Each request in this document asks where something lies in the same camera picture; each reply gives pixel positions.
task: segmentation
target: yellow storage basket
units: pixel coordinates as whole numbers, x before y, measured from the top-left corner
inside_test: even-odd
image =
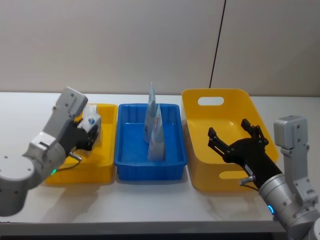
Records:
[[[221,105],[199,105],[202,97],[223,98]],[[208,147],[208,130],[213,127],[226,144],[248,138],[241,127],[242,119],[260,125],[269,140],[265,151],[275,162],[278,152],[250,96],[241,89],[187,89],[182,93],[182,127],[188,154],[188,169],[193,186],[202,192],[248,191],[239,179],[248,175],[234,163],[225,163]]]
[[[77,150],[75,153],[83,157],[82,162],[73,169],[57,171],[45,180],[47,184],[110,183],[113,180],[118,106],[97,104],[97,112],[101,116],[100,143],[91,152]],[[76,163],[75,159],[67,157],[60,168]]]

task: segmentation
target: blue plastic bin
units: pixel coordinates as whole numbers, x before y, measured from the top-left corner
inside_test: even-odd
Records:
[[[180,180],[187,154],[180,109],[160,103],[165,161],[147,160],[149,144],[144,141],[147,104],[121,104],[118,109],[114,164],[123,181]]]

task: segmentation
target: table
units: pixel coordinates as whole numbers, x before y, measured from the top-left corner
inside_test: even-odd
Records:
[[[24,153],[48,121],[59,93],[0,93],[0,155]],[[88,94],[89,103],[147,103],[147,95]],[[179,95],[157,95],[177,104]],[[270,135],[287,115],[308,119],[309,178],[320,193],[320,97],[252,97]],[[283,157],[277,162],[283,171]],[[69,184],[44,183],[29,191],[21,212],[0,217],[1,235],[282,232],[257,192],[204,194],[188,170],[182,181]]]

